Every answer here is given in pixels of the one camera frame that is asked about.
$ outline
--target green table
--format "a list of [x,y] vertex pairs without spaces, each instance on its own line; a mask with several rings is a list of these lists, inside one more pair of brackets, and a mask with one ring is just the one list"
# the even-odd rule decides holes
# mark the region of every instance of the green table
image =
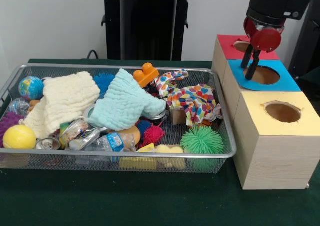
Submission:
[[[30,63],[141,65],[108,60]],[[159,64],[211,67],[210,62]],[[243,191],[232,159],[218,174],[1,169],[0,182],[1,225],[320,225],[319,167],[308,190]]]

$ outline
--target white towel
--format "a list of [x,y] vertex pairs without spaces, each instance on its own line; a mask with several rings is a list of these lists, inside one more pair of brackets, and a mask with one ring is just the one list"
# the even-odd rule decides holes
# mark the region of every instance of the white towel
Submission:
[[45,139],[83,115],[84,110],[99,98],[100,89],[90,73],[83,71],[44,81],[44,97],[24,120],[38,139]]

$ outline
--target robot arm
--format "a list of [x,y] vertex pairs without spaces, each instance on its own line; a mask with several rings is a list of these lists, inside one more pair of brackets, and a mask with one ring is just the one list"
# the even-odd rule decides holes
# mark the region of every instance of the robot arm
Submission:
[[281,43],[281,34],[287,19],[301,20],[310,0],[250,0],[244,30],[250,38],[241,67],[247,68],[245,78],[251,80],[259,63],[261,51],[268,53],[276,50]]

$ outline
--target white wall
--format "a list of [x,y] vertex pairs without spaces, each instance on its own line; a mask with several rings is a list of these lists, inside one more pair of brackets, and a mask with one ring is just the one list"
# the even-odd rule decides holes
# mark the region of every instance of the white wall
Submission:
[[[244,35],[250,0],[188,0],[189,29],[185,31],[183,60],[211,61],[216,35]],[[282,42],[276,50],[288,67],[303,20],[287,20]]]
[[104,0],[0,0],[0,87],[31,58],[106,58]]
[[[243,35],[250,0],[189,0],[183,60],[211,61],[217,34]],[[0,87],[31,58],[82,59],[107,55],[100,22],[104,0],[0,0]],[[288,66],[302,22],[288,20],[278,55]]]

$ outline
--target red box lid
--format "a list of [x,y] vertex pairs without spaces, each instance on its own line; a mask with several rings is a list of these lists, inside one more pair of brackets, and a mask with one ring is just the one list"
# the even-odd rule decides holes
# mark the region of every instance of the red box lid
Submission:
[[[236,41],[246,41],[250,42],[250,39],[246,35],[219,35],[218,40],[224,52],[227,60],[242,60],[244,58],[244,53],[237,50],[234,46]],[[267,53],[262,51],[260,54],[260,60],[280,60],[276,52]]]

